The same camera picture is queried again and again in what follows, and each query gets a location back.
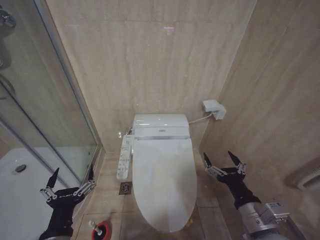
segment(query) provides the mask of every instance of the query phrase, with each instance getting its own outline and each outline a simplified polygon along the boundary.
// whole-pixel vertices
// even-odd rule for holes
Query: toilet lid
[[[191,139],[134,140],[134,196],[155,229],[175,232],[188,222],[197,197]]]

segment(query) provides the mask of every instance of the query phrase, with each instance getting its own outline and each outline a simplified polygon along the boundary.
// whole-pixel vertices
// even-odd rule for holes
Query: floor drain
[[[122,182],[120,184],[119,195],[128,195],[131,194],[132,181]]]
[[[14,171],[19,174],[19,173],[23,172],[24,170],[26,170],[26,168],[27,168],[27,165],[22,164],[22,165],[18,166]]]

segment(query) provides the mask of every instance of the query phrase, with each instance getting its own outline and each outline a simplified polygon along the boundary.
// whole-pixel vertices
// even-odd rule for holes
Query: beige tile floor
[[[197,173],[197,199],[192,223],[175,233],[161,233],[152,228],[141,215],[134,193],[119,195],[116,180],[119,153],[107,153],[97,187],[80,220],[73,224],[73,240],[90,240],[89,220],[108,221],[112,240],[231,240],[213,189],[212,179],[204,172],[197,149],[193,150]]]

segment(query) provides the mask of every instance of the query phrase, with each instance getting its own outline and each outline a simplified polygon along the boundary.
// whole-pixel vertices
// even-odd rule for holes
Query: white shower base
[[[61,162],[45,147],[36,148],[53,168],[61,167]],[[59,149],[64,157],[69,156],[70,166],[86,171],[88,159],[84,161],[86,147],[63,147]],[[21,173],[14,170],[25,164]],[[79,186],[66,167],[60,168],[64,180],[71,187]],[[52,209],[40,193],[48,182],[51,173],[25,148],[14,148],[0,159],[0,235],[3,240],[37,240],[48,227]],[[54,190],[64,189],[57,180]]]

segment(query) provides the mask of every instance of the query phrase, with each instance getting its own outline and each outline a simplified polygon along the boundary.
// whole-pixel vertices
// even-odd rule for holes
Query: cable
[[[194,123],[199,122],[199,121],[201,121],[201,120],[203,120],[203,119],[207,119],[207,118],[211,117],[213,114],[214,114],[214,113],[211,112],[208,116],[205,116],[205,117],[203,117],[203,118],[199,118],[199,119],[197,119],[197,120],[190,121],[190,122],[188,122],[188,123],[189,123],[189,124],[194,124]]]

